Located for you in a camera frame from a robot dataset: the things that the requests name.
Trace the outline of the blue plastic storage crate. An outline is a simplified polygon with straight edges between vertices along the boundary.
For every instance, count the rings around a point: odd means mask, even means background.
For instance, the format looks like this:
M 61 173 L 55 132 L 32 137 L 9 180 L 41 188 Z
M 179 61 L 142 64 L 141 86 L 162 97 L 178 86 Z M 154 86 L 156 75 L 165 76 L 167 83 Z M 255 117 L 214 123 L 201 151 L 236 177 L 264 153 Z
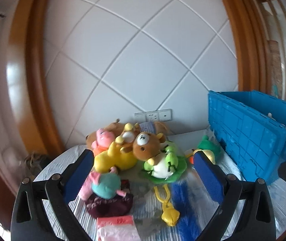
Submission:
M 286 162 L 286 101 L 259 91 L 210 91 L 208 121 L 247 181 L 278 179 Z

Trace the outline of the yellow duck green-hat plush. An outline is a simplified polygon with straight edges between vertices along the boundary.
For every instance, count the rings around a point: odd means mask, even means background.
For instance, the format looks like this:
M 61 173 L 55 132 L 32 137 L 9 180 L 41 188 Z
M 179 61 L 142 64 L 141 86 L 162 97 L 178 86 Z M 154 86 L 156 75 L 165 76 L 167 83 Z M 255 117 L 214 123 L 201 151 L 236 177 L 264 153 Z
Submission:
M 185 152 L 185 157 L 191 164 L 194 163 L 193 156 L 198 151 L 203 151 L 212 164 L 216 164 L 222 157 L 221 147 L 211 141 L 207 135 L 202 136 L 196 149 L 190 149 Z

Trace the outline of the teal-shirt pink pig plush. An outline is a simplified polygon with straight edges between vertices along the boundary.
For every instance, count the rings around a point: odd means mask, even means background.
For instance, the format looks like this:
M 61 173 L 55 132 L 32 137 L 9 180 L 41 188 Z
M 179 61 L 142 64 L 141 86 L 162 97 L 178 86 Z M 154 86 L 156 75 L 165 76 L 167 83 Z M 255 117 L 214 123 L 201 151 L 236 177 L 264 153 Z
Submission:
M 125 197 L 127 193 L 121 189 L 121 179 L 117 173 L 117 168 L 112 167 L 109 173 L 99 173 L 91 171 L 83 183 L 78 196 L 86 201 L 92 194 L 109 200 L 116 195 Z

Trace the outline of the pink plastic bag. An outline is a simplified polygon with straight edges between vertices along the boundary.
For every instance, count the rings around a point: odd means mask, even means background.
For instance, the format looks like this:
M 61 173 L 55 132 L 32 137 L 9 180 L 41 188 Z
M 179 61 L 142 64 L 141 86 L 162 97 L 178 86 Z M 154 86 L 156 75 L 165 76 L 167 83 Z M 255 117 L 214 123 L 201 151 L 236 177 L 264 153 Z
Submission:
M 97 219 L 97 240 L 140 241 L 132 215 Z

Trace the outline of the maroon knitted hat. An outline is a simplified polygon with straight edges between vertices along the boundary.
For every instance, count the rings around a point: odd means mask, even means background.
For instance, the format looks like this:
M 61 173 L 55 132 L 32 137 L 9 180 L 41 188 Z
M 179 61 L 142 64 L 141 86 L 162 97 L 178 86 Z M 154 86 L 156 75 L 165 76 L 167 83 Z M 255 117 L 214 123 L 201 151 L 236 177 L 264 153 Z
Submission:
M 93 193 L 85 201 L 88 214 L 95 219 L 127 215 L 131 211 L 134 198 L 130 192 L 129 180 L 121 180 L 121 190 L 127 193 L 125 197 L 116 195 L 112 199 L 103 199 Z

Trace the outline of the green frog plush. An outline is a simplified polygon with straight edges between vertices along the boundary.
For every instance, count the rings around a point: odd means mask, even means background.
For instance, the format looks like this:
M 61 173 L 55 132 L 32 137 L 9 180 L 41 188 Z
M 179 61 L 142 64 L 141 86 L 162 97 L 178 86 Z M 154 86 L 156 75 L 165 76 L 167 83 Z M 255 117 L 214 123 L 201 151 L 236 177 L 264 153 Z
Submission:
M 151 166 L 144 162 L 142 175 L 154 184 L 173 183 L 178 181 L 187 169 L 186 158 L 179 155 L 180 151 L 172 141 L 161 144 L 161 152 L 157 155 L 159 162 Z

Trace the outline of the yellow plush body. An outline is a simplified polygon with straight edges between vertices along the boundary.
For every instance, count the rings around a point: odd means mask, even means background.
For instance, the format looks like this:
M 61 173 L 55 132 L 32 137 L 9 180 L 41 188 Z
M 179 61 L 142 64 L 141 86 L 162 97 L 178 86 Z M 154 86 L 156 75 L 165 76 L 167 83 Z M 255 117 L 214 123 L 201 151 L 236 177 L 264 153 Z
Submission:
M 95 156 L 93 167 L 99 173 L 108 173 L 112 167 L 123 171 L 134 167 L 136 163 L 132 144 L 121 145 L 113 141 L 106 151 Z

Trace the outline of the small pink pig plush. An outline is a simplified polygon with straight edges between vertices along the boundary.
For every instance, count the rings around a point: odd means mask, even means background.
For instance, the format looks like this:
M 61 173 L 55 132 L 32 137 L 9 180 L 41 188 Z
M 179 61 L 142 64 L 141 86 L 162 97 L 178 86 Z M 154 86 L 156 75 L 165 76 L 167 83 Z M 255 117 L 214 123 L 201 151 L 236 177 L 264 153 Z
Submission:
M 96 131 L 96 140 L 91 144 L 94 156 L 106 151 L 115 138 L 116 137 L 113 132 L 102 128 L 98 129 Z

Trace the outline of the brown deer plush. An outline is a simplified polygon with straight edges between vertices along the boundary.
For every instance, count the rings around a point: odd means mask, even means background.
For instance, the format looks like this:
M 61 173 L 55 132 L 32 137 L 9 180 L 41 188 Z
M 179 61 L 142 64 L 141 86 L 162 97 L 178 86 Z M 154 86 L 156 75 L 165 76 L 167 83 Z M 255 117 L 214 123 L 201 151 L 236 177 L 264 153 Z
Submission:
M 140 133 L 140 126 L 138 123 L 122 124 L 119 122 L 119 119 L 117 119 L 114 123 L 111 123 L 108 126 L 104 127 L 103 129 L 113 132 L 116 138 L 120 136 L 121 142 L 125 144 L 132 143 L 136 138 L 136 136 Z M 96 140 L 96 132 L 93 132 L 86 136 L 86 146 L 91 151 L 92 151 L 91 144 L 93 143 L 94 140 Z

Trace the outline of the brown bear plush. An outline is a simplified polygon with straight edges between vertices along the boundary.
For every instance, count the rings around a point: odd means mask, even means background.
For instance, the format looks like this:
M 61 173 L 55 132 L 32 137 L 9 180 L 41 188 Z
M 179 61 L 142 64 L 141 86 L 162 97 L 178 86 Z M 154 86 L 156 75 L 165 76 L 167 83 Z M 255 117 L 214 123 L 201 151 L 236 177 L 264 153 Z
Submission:
M 132 145 L 133 154 L 138 160 L 147 161 L 159 154 L 161 144 L 165 141 L 163 133 L 141 132 Z

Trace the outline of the striped-shirt brown plush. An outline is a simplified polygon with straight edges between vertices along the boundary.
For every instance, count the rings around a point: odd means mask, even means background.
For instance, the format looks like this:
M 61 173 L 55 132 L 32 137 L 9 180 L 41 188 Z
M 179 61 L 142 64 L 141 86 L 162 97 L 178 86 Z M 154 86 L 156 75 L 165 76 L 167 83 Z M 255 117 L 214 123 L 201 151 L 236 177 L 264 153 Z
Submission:
M 165 123 L 161 121 L 146 121 L 139 124 L 141 132 L 150 132 L 153 134 L 163 133 L 169 135 L 169 130 Z

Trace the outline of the yellow duck keychain toy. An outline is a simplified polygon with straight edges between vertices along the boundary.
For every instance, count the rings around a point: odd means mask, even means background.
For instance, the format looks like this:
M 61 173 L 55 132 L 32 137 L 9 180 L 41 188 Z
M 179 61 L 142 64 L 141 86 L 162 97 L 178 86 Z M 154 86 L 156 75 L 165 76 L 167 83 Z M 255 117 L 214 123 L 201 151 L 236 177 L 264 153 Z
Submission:
M 167 226 L 174 227 L 179 220 L 180 212 L 176 210 L 173 204 L 170 202 L 171 192 L 170 189 L 168 188 L 168 185 L 167 184 L 163 185 L 163 189 L 166 193 L 166 197 L 164 199 L 161 197 L 157 186 L 153 187 L 153 189 L 155 197 L 162 205 L 163 213 L 161 215 L 161 219 L 166 223 Z

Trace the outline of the white wall socket strip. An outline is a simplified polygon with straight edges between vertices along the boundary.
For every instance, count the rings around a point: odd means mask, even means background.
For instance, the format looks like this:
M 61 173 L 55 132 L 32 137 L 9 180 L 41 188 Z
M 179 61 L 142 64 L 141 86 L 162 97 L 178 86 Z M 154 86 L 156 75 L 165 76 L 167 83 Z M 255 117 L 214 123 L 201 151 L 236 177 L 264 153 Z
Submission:
M 171 109 L 161 109 L 155 111 L 139 112 L 133 114 L 134 120 L 138 123 L 162 121 L 168 122 L 172 120 Z

